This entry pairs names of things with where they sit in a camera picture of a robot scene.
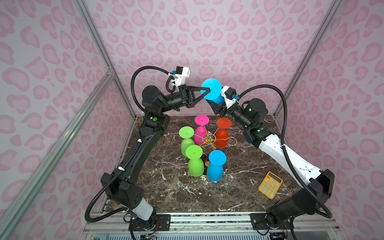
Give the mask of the blue wine glass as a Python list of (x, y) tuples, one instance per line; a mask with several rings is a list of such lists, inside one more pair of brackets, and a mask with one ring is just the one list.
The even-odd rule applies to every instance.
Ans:
[(212, 182), (218, 182), (222, 179), (224, 169), (223, 165), (227, 161), (227, 156), (220, 150), (215, 150), (209, 154), (209, 166), (207, 168), (207, 177)]
[(204, 97), (207, 101), (212, 101), (215, 104), (221, 105), (225, 102), (222, 93), (222, 85), (217, 79), (207, 79), (202, 85), (202, 88), (209, 88), (210, 92)]

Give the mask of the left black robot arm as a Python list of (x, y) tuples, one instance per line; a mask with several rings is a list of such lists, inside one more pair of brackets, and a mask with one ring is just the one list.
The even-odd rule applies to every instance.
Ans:
[(145, 116), (138, 138), (118, 167), (101, 179), (102, 192), (122, 207), (98, 217), (98, 221), (125, 211), (142, 221), (154, 222), (155, 209), (145, 200), (144, 190), (136, 185), (140, 171), (169, 125), (170, 117), (165, 113), (181, 107), (194, 107), (210, 92), (207, 87), (181, 85), (178, 92), (164, 95), (156, 86), (145, 87), (142, 92)]

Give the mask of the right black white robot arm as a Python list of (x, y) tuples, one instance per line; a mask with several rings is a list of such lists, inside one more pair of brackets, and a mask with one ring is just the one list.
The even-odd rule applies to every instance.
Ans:
[(322, 171), (282, 144), (280, 137), (264, 124), (268, 110), (262, 100), (252, 99), (245, 108), (237, 103), (230, 108), (226, 104), (218, 105), (213, 101), (208, 103), (216, 115), (229, 115), (244, 127), (243, 134), (247, 142), (269, 155), (301, 187), (294, 195), (267, 210), (266, 223), (270, 228), (276, 229), (287, 224), (291, 217), (320, 213), (321, 205), (332, 196), (334, 173), (330, 170)]

